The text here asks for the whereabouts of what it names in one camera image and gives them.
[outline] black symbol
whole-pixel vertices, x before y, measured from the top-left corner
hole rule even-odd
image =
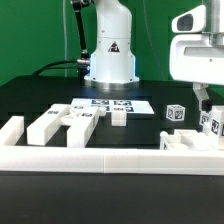
[[[171,109],[168,109],[168,117],[173,118],[173,111]]]
[[[202,115],[201,117],[201,124],[204,124],[205,122],[209,122],[209,117],[206,115]]]
[[[180,120],[180,119],[183,119],[183,111],[175,111],[175,119],[176,120]]]
[[[82,114],[82,117],[92,117],[92,116],[93,116],[92,114],[88,114],[88,113]]]
[[[125,107],[125,109],[128,113],[134,112],[133,107]]]
[[[124,111],[124,108],[114,107],[114,110],[117,110],[117,111]]]
[[[119,52],[120,52],[120,50],[119,50],[119,48],[118,48],[118,46],[117,46],[116,41],[114,41],[114,43],[113,43],[112,46],[110,47],[109,52],[116,52],[116,53],[119,53]]]
[[[114,101],[114,104],[119,106],[132,106],[131,101],[126,100]]]
[[[58,111],[48,111],[48,114],[58,114]]]
[[[80,110],[80,109],[83,109],[83,108],[84,108],[84,107],[82,107],[82,106],[75,106],[75,107],[74,107],[74,109],[79,109],[79,110]]]
[[[92,105],[92,107],[106,108],[106,111],[110,111],[110,107],[109,106]]]
[[[92,100],[92,104],[109,105],[109,100]]]
[[[211,131],[218,135],[218,131],[219,131],[219,122],[217,122],[216,120],[212,120],[212,129]]]
[[[224,136],[224,124],[222,125],[222,136]]]

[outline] white bar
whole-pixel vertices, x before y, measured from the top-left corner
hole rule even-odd
[[[15,145],[24,132],[24,117],[13,116],[0,130],[0,145]]]
[[[85,108],[67,131],[68,148],[85,148],[99,120],[99,109]]]
[[[2,146],[3,170],[224,175],[224,152]]]
[[[1,171],[103,173],[104,154],[97,150],[57,147],[1,147]]]
[[[69,113],[68,105],[54,104],[27,128],[27,144],[45,146],[61,126],[61,118]]]

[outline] small white cube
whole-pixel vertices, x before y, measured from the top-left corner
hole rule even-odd
[[[185,107],[180,105],[168,105],[166,118],[171,121],[183,121],[185,118]]]
[[[126,126],[127,111],[124,106],[114,106],[111,112],[112,126]]]

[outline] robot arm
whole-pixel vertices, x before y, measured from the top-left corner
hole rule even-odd
[[[91,55],[90,73],[85,75],[89,86],[113,89],[136,87],[135,56],[131,53],[130,11],[118,0],[72,0],[78,21],[82,53],[86,44],[80,10],[94,2],[97,11],[97,48]]]

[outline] white block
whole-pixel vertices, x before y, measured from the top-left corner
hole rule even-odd
[[[68,105],[54,104],[27,128],[27,143],[44,146],[61,126],[61,118],[69,113]]]
[[[13,116],[0,130],[0,145],[13,146],[24,132],[24,117]]]
[[[126,126],[127,124],[127,111],[124,106],[114,106],[111,112],[111,125],[112,126]]]
[[[201,126],[203,126],[204,123],[210,122],[210,121],[211,121],[211,114],[210,113],[207,113],[205,111],[201,111],[199,124]]]
[[[185,107],[182,107],[178,104],[168,105],[166,118],[171,121],[183,121],[185,118]]]
[[[224,106],[212,107],[208,137],[215,149],[224,149]]]
[[[67,131],[68,148],[85,148],[99,120],[97,107],[85,108]]]
[[[138,173],[138,150],[107,150],[104,156],[105,173]]]

